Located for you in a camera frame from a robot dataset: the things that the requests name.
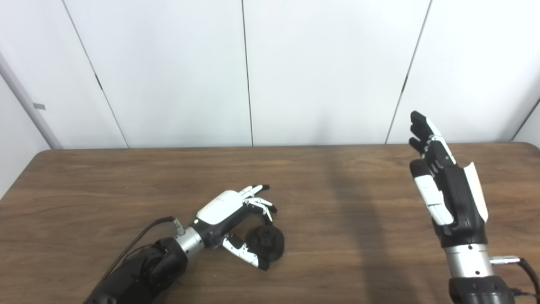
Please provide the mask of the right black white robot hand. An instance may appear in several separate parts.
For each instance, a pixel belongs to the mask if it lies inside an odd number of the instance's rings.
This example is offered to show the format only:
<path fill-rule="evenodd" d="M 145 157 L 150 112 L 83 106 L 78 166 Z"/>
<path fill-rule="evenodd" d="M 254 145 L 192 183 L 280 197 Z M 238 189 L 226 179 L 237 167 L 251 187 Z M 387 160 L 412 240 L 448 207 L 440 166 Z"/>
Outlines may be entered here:
<path fill-rule="evenodd" d="M 419 158 L 409 164 L 442 248 L 488 244 L 489 217 L 474 163 L 461 167 L 428 117 L 410 114 L 409 145 Z"/>

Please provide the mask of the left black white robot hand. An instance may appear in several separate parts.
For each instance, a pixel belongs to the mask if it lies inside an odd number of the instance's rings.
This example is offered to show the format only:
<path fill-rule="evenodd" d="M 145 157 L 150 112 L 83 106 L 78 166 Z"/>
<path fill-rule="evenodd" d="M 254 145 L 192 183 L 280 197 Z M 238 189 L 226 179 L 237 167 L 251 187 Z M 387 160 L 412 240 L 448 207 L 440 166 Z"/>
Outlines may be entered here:
<path fill-rule="evenodd" d="M 226 190 L 201 208 L 189 227 L 200 238 L 205 248 L 223 247 L 241 260 L 267 271 L 269 262 L 257 254 L 248 244 L 232 233 L 249 215 L 260 215 L 267 225 L 273 225 L 272 215 L 277 208 L 258 194 L 268 190 L 269 185 L 249 185 L 240 190 Z"/>

